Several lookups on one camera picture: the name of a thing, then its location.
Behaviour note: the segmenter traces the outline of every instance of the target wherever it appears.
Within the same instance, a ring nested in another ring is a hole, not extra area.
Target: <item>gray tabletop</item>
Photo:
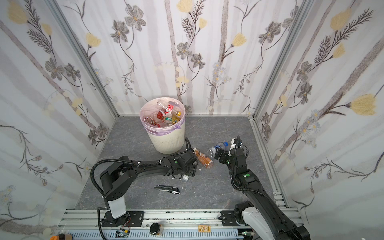
[[[229,141],[237,135],[249,148],[248,168],[257,175],[272,197],[272,187],[247,117],[186,117],[185,120],[185,136],[192,147],[202,152],[217,142]],[[151,161],[165,155],[155,150],[138,117],[119,117],[99,160],[121,156],[135,161]],[[99,175],[108,165],[101,164],[95,170],[99,185]],[[181,193],[174,195],[155,190],[155,185],[175,186]],[[199,164],[195,177],[189,177],[188,181],[171,176],[141,178],[134,181],[125,194],[128,209],[230,209],[246,200],[245,194],[232,188],[227,166],[217,160],[210,169]],[[96,209],[99,206],[104,207],[104,201],[88,180],[76,209]]]

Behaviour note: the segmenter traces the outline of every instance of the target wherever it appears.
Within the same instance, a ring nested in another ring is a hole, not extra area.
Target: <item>trash can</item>
[[[156,107],[158,101],[170,102],[174,107],[180,109],[180,121],[172,126],[163,128],[152,127],[144,123],[143,119],[145,117],[153,116],[154,113],[159,111]],[[183,146],[185,108],[179,100],[174,98],[156,98],[147,102],[140,110],[140,120],[157,151],[163,154],[171,154],[177,152]]]

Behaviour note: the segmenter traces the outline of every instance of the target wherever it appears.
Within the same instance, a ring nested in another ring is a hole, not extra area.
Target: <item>bottle with blue cap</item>
[[[213,159],[215,157],[215,154],[216,154],[216,149],[218,149],[218,148],[222,148],[222,149],[228,151],[230,146],[229,146],[228,142],[218,142],[214,147],[211,147],[210,149],[208,149],[207,155],[211,159]]]

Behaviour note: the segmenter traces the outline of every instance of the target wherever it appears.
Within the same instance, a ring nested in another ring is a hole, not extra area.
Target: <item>wall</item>
[[[44,1],[0,6],[0,238],[48,239],[114,117]]]
[[[120,114],[170,96],[225,115],[253,113],[301,2],[58,0]]]
[[[257,116],[312,239],[382,239],[384,2],[315,1]]]

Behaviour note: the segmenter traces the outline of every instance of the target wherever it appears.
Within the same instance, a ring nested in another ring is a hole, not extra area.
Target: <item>black box cutter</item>
[[[165,186],[165,185],[156,185],[155,189],[160,190],[160,191],[170,192],[170,193],[175,194],[175,195],[180,194],[180,191],[177,187]]]

